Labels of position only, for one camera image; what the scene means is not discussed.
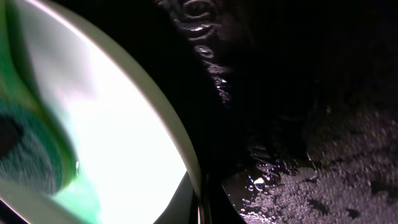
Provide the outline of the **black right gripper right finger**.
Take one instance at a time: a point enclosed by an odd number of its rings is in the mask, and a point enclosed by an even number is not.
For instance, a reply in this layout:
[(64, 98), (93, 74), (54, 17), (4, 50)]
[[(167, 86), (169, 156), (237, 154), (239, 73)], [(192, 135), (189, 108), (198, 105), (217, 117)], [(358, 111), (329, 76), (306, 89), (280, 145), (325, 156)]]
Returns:
[(221, 184), (212, 176), (206, 177), (206, 199), (211, 224), (245, 224), (246, 222), (233, 208), (232, 203)]

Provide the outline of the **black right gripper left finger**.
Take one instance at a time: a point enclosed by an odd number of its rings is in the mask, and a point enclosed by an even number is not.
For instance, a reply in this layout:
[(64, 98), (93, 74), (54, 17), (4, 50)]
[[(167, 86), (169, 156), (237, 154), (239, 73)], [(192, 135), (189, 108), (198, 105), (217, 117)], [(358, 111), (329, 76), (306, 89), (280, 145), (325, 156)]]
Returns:
[(169, 205), (160, 216), (160, 224), (198, 224), (198, 202), (186, 172)]

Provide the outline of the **small mint green plate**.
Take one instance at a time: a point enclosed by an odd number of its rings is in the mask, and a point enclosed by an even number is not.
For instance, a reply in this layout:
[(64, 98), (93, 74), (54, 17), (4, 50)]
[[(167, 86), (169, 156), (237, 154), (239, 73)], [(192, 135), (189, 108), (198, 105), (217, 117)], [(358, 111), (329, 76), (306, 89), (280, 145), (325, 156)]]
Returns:
[(76, 177), (55, 195), (1, 178), (1, 214), (16, 223), (160, 223), (187, 172), (201, 173), (182, 122), (149, 74), (82, 17), (46, 1), (10, 1), (25, 76), (61, 127)]

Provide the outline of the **green scouring sponge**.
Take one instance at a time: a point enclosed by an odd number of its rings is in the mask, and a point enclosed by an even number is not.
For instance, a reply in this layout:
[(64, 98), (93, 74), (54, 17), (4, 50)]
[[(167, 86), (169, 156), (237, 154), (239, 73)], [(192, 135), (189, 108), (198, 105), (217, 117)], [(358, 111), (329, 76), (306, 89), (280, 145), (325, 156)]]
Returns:
[(1, 1), (1, 178), (46, 195), (64, 189), (77, 173), (76, 157), (61, 127), (25, 77), (29, 70), (13, 57), (13, 13)]

